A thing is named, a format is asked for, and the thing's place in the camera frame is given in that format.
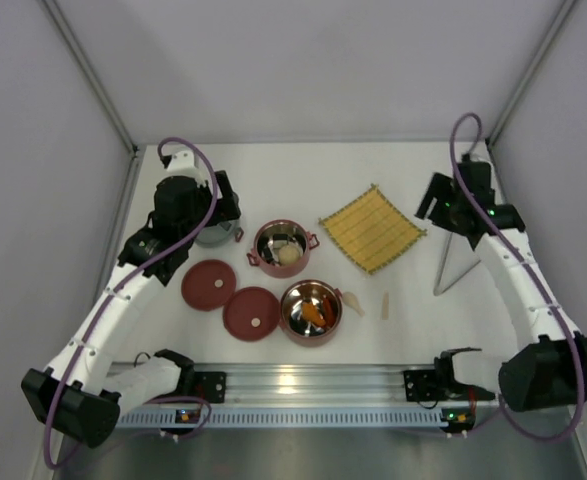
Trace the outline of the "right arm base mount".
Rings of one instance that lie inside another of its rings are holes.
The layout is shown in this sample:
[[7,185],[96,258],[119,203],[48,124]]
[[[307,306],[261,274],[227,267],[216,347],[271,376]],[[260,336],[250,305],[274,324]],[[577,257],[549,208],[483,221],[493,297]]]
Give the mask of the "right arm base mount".
[[481,387],[446,378],[435,369],[405,370],[405,396],[409,402],[431,405],[443,401],[492,401],[496,395]]

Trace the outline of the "pink lunch box tier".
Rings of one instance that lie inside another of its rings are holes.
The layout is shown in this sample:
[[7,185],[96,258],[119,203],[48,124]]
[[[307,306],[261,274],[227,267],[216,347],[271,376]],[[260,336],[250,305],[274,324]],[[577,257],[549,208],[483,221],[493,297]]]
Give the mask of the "pink lunch box tier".
[[317,235],[297,222],[277,219],[257,231],[246,256],[250,266],[270,277],[291,278],[306,268],[310,252],[319,245]]

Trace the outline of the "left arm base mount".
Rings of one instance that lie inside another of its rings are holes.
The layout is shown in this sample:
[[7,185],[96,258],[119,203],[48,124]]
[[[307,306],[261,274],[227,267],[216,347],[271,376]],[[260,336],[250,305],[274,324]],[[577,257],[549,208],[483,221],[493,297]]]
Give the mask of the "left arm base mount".
[[227,373],[190,371],[178,380],[174,394],[203,398],[211,404],[225,402]]

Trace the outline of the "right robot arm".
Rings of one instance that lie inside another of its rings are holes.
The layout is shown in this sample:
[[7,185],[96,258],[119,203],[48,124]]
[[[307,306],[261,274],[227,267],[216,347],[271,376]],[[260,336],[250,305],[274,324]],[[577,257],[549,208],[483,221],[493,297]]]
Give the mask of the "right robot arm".
[[436,358],[436,369],[451,389],[498,394],[515,412],[577,404],[587,398],[587,337],[552,294],[517,209],[497,203],[490,164],[463,161],[457,168],[459,178],[432,176],[416,215],[468,241],[506,307],[518,350],[449,350]]

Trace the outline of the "sushi roll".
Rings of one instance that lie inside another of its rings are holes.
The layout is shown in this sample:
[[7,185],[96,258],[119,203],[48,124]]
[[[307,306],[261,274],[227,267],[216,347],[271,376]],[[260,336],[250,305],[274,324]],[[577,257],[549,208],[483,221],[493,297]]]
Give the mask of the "sushi roll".
[[289,242],[289,236],[285,233],[275,233],[272,236],[272,239],[274,242],[284,242],[284,243]]
[[269,247],[266,247],[261,251],[261,257],[265,262],[269,264],[274,264],[277,262],[272,250]]

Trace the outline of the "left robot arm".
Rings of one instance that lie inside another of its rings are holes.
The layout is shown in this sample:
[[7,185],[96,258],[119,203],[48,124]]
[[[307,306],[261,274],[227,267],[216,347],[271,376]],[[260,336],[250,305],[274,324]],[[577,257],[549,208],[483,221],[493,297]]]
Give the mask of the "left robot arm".
[[[46,368],[29,369],[22,379],[40,422],[96,448],[131,410],[155,398],[194,393],[193,361],[168,349],[119,375],[108,372],[146,306],[187,261],[197,226],[239,219],[239,199],[226,172],[217,171],[215,179],[215,188],[182,175],[157,185],[154,208],[125,242],[99,302]],[[214,198],[214,191],[221,196]]]

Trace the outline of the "grey lunch box lid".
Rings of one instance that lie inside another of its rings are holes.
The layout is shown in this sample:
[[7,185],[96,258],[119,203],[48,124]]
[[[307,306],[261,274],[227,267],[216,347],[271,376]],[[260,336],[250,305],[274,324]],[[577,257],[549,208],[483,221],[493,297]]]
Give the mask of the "grey lunch box lid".
[[229,242],[240,242],[244,230],[239,220],[223,221],[204,228],[195,238],[195,243],[203,248],[217,248]]

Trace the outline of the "metal tongs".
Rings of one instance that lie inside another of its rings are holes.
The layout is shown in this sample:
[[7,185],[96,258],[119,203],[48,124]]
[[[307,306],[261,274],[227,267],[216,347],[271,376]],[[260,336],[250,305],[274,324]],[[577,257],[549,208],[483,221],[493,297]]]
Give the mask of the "metal tongs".
[[467,239],[447,232],[435,273],[433,294],[443,295],[478,265],[479,259]]

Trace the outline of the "orange fried chicken piece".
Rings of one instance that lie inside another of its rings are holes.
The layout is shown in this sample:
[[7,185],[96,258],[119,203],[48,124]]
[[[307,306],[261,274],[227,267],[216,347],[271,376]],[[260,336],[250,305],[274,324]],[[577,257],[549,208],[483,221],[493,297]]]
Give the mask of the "orange fried chicken piece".
[[301,304],[301,316],[304,321],[312,324],[317,328],[326,326],[325,320],[318,308],[309,301],[303,301]]

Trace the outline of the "dark red lid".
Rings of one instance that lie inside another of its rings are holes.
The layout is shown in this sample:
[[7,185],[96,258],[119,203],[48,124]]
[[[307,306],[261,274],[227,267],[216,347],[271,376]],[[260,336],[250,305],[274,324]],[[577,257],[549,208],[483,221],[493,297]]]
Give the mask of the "dark red lid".
[[223,324],[234,338],[255,342],[274,332],[280,320],[280,303],[273,293],[262,287],[236,291],[224,305]]
[[209,259],[195,264],[185,273],[181,294],[189,307],[207,312],[223,307],[236,287],[233,268],[221,260]]

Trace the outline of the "red sausage piece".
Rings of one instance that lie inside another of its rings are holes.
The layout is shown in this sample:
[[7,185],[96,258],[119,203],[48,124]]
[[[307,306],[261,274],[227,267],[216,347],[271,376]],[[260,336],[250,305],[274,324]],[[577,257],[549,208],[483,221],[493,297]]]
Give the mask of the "red sausage piece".
[[332,329],[338,322],[339,308],[336,300],[331,296],[322,299],[323,318],[327,329]]

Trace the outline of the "white steamed bun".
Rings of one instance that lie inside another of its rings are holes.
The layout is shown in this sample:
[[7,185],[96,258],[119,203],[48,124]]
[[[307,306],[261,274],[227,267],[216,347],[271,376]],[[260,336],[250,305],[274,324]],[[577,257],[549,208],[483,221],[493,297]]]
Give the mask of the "white steamed bun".
[[297,263],[301,256],[302,253],[294,244],[283,245],[277,251],[278,263],[282,267]]

